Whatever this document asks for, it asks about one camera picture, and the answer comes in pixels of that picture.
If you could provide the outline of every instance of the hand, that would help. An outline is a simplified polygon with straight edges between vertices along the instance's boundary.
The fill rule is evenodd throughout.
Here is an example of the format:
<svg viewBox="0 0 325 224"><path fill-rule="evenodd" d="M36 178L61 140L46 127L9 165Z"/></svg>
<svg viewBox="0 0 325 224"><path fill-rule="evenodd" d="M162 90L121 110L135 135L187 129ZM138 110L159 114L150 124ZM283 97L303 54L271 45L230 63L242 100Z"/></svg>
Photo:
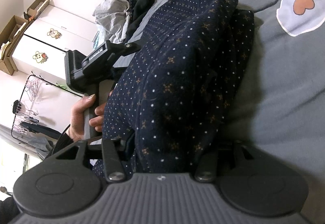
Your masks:
<svg viewBox="0 0 325 224"><path fill-rule="evenodd" d="M66 133L74 142L82 140L84 137L84 111L94 104L95 99L96 95L85 96L76 102L71 108L70 128ZM98 117L95 117L89 121L89 125L95 127L95 130L98 132L102 132L103 130L102 126L104 122L105 105L106 103L98 106L95 109L95 114Z"/></svg>

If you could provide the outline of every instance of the cardboard box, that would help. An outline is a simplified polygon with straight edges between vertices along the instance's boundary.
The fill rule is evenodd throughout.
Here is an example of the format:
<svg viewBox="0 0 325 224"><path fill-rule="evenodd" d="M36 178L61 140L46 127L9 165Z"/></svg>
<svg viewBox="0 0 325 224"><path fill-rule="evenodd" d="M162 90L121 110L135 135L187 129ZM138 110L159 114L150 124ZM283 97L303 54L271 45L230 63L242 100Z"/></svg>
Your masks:
<svg viewBox="0 0 325 224"><path fill-rule="evenodd" d="M36 20L49 4L50 0L35 0L27 9L27 14L34 16L34 20Z"/></svg>
<svg viewBox="0 0 325 224"><path fill-rule="evenodd" d="M0 52L0 70L9 75L18 71L11 56L28 25L28 20L13 16L0 33L0 47L4 47Z"/></svg>

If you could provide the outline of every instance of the bed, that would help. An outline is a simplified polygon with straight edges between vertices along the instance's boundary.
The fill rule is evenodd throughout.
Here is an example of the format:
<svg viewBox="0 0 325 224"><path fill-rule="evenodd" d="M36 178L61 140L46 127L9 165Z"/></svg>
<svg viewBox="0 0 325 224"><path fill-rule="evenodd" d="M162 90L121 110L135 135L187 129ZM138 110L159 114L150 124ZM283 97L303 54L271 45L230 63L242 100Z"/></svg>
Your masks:
<svg viewBox="0 0 325 224"><path fill-rule="evenodd" d="M167 1L155 1L129 42ZM304 175L309 196L302 213L324 223L325 0L239 0L238 7L254 11L255 40L222 135L250 141Z"/></svg>

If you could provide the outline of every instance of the black sleeve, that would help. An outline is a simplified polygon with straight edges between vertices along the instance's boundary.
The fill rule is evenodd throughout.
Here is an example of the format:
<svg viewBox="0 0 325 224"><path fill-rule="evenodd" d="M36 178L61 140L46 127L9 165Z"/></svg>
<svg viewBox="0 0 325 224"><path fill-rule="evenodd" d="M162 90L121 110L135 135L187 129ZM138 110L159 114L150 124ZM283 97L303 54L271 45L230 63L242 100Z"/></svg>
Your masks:
<svg viewBox="0 0 325 224"><path fill-rule="evenodd" d="M0 201L0 224L9 223L19 213L20 211L13 197L9 197L5 201Z"/></svg>
<svg viewBox="0 0 325 224"><path fill-rule="evenodd" d="M57 153L66 146L73 143L73 140L67 134L63 134L57 141L54 148L46 156L48 158L52 154ZM13 197L7 198L5 201L0 201L0 224L7 224L20 213Z"/></svg>
<svg viewBox="0 0 325 224"><path fill-rule="evenodd" d="M50 151L50 153L46 156L46 158L50 157L51 155L57 153L58 151L64 149L65 147L73 144L73 140L65 133L63 134L57 141L54 148Z"/></svg>

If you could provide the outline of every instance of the fingernail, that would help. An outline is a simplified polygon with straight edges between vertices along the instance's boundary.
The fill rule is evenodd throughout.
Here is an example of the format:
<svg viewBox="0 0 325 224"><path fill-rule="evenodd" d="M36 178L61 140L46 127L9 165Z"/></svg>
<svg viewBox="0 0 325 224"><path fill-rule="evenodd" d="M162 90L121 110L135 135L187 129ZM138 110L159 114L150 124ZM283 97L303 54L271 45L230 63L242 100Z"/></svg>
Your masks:
<svg viewBox="0 0 325 224"><path fill-rule="evenodd" d="M88 97L88 100L92 100L94 98L95 94Z"/></svg>

